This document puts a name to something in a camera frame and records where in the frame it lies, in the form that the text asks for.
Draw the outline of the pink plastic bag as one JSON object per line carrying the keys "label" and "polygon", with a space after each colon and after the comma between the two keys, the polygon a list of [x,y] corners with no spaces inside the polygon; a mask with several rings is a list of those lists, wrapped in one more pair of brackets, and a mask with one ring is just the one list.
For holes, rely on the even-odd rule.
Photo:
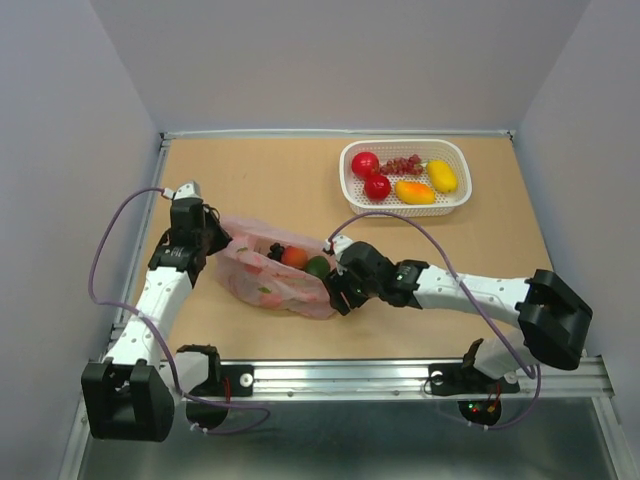
{"label": "pink plastic bag", "polygon": [[275,243],[298,247],[311,258],[323,256],[322,240],[256,219],[223,216],[221,225],[232,242],[215,255],[214,278],[233,296],[256,307],[289,310],[319,320],[335,313],[321,279],[267,257]]}

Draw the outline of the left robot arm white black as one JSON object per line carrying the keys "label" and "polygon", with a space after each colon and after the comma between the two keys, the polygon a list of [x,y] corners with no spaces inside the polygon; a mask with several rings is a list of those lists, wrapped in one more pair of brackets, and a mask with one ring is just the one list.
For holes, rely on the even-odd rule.
{"label": "left robot arm white black", "polygon": [[209,256],[231,241],[218,216],[185,187],[164,191],[170,226],[148,264],[136,305],[119,303],[130,317],[105,358],[86,365],[81,386],[90,431],[97,439],[161,442],[177,404],[195,388],[215,392],[222,382],[218,350],[186,345],[171,353],[166,338]]}

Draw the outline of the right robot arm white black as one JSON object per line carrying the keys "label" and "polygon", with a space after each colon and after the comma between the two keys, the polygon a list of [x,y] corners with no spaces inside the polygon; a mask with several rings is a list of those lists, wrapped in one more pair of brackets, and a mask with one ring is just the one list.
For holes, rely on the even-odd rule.
{"label": "right robot arm white black", "polygon": [[394,263],[343,235],[327,241],[326,251],[336,265],[323,283],[341,315],[377,298],[396,308],[452,310],[510,325],[511,332],[480,339],[465,354],[460,378],[472,390],[536,364],[573,371],[581,362],[593,311],[552,271],[510,279],[455,274],[417,260]]}

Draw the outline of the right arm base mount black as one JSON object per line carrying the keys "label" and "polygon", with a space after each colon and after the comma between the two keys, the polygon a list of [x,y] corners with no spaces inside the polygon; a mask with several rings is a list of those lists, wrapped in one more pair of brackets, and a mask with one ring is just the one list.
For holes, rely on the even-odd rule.
{"label": "right arm base mount black", "polygon": [[509,383],[504,376],[493,379],[475,367],[479,348],[484,340],[474,341],[461,360],[453,363],[432,363],[429,376],[422,386],[425,394],[453,396],[462,394],[518,393],[518,380]]}

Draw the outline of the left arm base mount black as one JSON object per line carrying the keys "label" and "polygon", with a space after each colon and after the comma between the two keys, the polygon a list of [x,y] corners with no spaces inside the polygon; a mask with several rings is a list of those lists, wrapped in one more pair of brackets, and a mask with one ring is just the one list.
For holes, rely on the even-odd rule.
{"label": "left arm base mount black", "polygon": [[194,396],[248,398],[255,369],[249,363],[223,363],[212,345],[183,345],[174,356],[179,391]]}

